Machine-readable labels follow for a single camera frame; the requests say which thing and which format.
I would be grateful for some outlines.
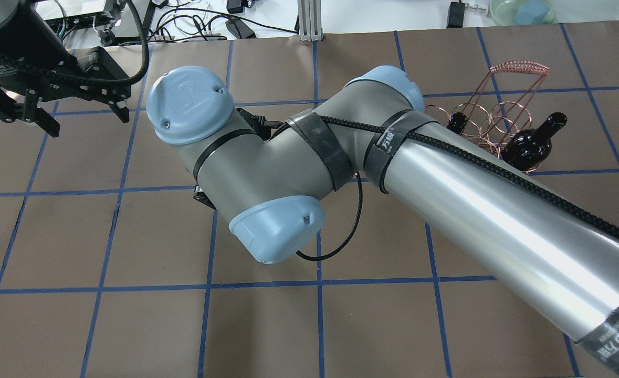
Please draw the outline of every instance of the black device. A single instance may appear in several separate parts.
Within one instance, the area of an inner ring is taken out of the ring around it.
[[[256,38],[256,33],[251,30],[244,21],[239,18],[231,18],[225,22],[225,27],[228,29],[230,33],[233,34],[236,38],[239,39],[247,39],[247,38]]]
[[[447,28],[463,28],[463,17],[465,16],[466,5],[462,2],[451,2],[447,14]]]
[[[141,29],[134,5],[125,2],[124,6],[130,7],[135,24]],[[38,103],[69,97],[106,103],[122,122],[129,122],[125,100],[131,95],[131,84],[139,81],[148,69],[147,45],[144,45],[143,72],[131,78],[101,47],[91,49],[81,58],[68,53],[29,1],[19,0],[12,6],[2,4],[0,12],[10,13],[0,23],[2,122],[36,123],[51,137],[57,137],[59,123],[39,108]],[[4,89],[24,96],[24,103],[10,98]]]
[[[551,138],[566,125],[566,121],[565,114],[552,113],[537,129],[518,132],[501,152],[501,158],[518,170],[530,170],[550,155]]]
[[[246,0],[227,0],[227,11],[229,14],[240,14],[244,12]]]
[[[227,11],[229,14],[240,14],[244,12],[244,7],[254,6],[255,0],[227,0]]]
[[[67,29],[84,29],[106,25],[112,19],[120,17],[120,6],[117,0],[99,0],[84,2],[83,0],[58,0],[36,2],[34,9],[45,20],[51,29],[57,30],[67,21]]]
[[[463,134],[463,130],[466,128],[467,124],[468,117],[461,112],[456,112],[452,114],[452,117],[449,119],[447,129],[456,135],[461,135]]]

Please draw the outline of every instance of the bottle neck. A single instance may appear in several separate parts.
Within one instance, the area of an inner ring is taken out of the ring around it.
[[[533,139],[538,143],[546,143],[557,131],[566,125],[566,115],[563,113],[552,113],[533,133]]]

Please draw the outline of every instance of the blue sponge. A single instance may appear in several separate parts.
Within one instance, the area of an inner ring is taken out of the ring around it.
[[[520,7],[513,21],[517,25],[542,24],[542,20],[545,19],[549,11],[550,7],[541,0],[529,0],[529,2]]]

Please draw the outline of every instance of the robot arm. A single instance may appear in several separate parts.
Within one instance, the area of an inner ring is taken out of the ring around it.
[[[206,69],[166,73],[146,102],[158,137],[261,263],[278,263],[304,246],[326,217],[319,200],[345,177],[365,171],[382,192],[490,268],[619,374],[619,238],[483,167],[420,143],[430,137],[541,187],[423,110],[416,84],[387,66],[291,117],[293,130],[268,143],[233,110],[232,96]]]
[[[136,8],[132,2],[129,5],[135,21],[139,21]],[[59,123],[38,108],[38,103],[77,97],[105,103],[122,122],[129,122],[125,101],[131,95],[130,85],[148,69],[147,46],[143,53],[142,72],[135,79],[128,77],[101,47],[77,59],[65,50],[29,1],[0,0],[0,120],[35,123],[57,137]],[[24,96],[24,103],[17,103],[2,89]]]

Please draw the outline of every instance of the light blue joint cap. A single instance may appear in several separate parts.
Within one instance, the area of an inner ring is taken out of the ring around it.
[[[349,84],[361,80],[378,81],[386,84],[405,96],[414,110],[424,112],[424,96],[422,96],[422,91],[419,90],[417,84],[411,81],[407,77],[407,74],[400,68],[393,66],[375,67],[363,76],[348,82],[345,88],[349,86]]]
[[[260,263],[276,264],[316,237],[326,214],[311,196],[290,196],[258,204],[230,221],[237,236]]]
[[[168,144],[201,141],[218,131],[235,103],[225,84],[204,67],[179,67],[153,84],[146,113],[155,134]]]

